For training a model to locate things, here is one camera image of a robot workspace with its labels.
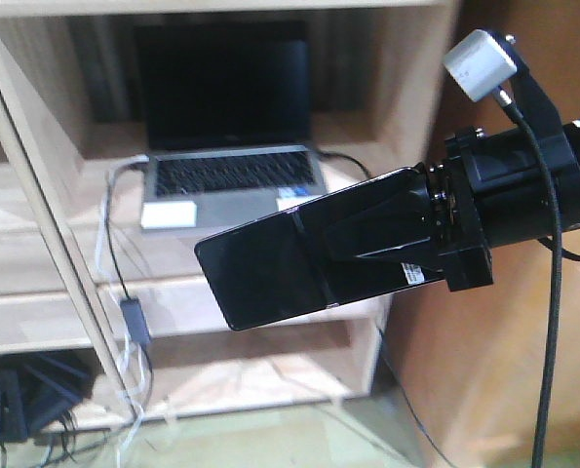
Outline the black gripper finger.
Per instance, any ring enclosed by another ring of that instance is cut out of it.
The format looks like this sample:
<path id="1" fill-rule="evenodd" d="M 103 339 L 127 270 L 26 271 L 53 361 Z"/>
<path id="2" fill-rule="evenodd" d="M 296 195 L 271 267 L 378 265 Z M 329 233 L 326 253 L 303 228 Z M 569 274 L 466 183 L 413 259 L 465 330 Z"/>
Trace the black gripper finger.
<path id="1" fill-rule="evenodd" d="M 426 184 L 413 182 L 332 224 L 324 240 L 335 260 L 408 263 L 440 271 L 435 232 Z"/>

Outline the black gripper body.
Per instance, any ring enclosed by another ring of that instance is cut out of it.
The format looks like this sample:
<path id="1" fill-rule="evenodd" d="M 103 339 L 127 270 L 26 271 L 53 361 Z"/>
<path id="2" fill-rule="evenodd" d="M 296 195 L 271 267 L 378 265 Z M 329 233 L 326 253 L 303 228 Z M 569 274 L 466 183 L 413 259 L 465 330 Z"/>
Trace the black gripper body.
<path id="1" fill-rule="evenodd" d="M 546 140 L 561 228 L 580 229 L 580 121 Z M 490 252 L 552 234 L 549 197 L 533 149 L 519 130 L 479 136 L 472 128 L 445 142 L 431 169 L 438 197 L 439 257 L 453 292 L 493 282 Z"/>

